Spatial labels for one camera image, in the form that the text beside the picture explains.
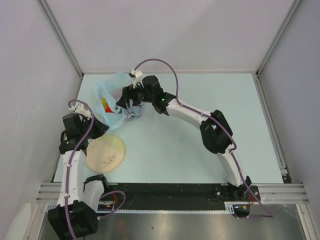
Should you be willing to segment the light blue plastic bag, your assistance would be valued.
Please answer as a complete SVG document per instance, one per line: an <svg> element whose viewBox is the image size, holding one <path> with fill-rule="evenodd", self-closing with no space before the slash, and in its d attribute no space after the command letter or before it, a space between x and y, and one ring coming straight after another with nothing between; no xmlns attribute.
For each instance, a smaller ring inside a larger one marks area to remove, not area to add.
<svg viewBox="0 0 320 240"><path fill-rule="evenodd" d="M133 83L133 79L123 72L112 74L106 78L97 80L94 84L94 94L98 100L94 114L100 115L103 118L104 124L108 125L111 130L119 128L125 121L129 119L139 118L144 110L142 107L131 106L129 109L124 109L116 105L117 100L122 95L122 88ZM101 98L105 98L108 107L114 113L105 112L105 107L102 105Z"/></svg>

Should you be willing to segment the round beige ceramic plate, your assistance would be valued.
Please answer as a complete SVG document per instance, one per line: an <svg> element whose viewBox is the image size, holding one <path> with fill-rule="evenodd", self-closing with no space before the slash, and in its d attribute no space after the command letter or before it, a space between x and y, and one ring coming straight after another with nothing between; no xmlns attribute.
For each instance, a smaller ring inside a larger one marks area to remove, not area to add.
<svg viewBox="0 0 320 240"><path fill-rule="evenodd" d="M92 172L107 174L118 168L125 157L125 142L116 135L104 134L88 144L85 164Z"/></svg>

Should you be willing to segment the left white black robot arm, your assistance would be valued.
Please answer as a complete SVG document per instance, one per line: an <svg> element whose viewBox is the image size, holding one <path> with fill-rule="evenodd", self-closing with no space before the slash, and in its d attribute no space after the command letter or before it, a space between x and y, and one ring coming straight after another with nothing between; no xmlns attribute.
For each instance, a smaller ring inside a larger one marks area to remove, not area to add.
<svg viewBox="0 0 320 240"><path fill-rule="evenodd" d="M59 152L63 177L56 207L47 216L59 239L76 240L98 231L99 201L111 193L104 175L83 178L89 141L103 136L109 126L76 112L62 120L65 130L60 136Z"/></svg>

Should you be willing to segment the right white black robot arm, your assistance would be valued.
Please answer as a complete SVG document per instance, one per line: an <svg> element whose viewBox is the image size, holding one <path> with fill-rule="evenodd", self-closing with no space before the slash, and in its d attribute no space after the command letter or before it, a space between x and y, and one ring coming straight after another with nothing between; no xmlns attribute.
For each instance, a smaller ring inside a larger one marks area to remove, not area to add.
<svg viewBox="0 0 320 240"><path fill-rule="evenodd" d="M252 181L234 155L237 146L233 132L221 111L204 111L183 103L176 94L165 92L154 75L134 71L129 77L131 84L123 87L117 106L127 110L131 106L150 103L158 114L178 118L196 127L204 147L217 155L227 173L231 196L242 201L250 194Z"/></svg>

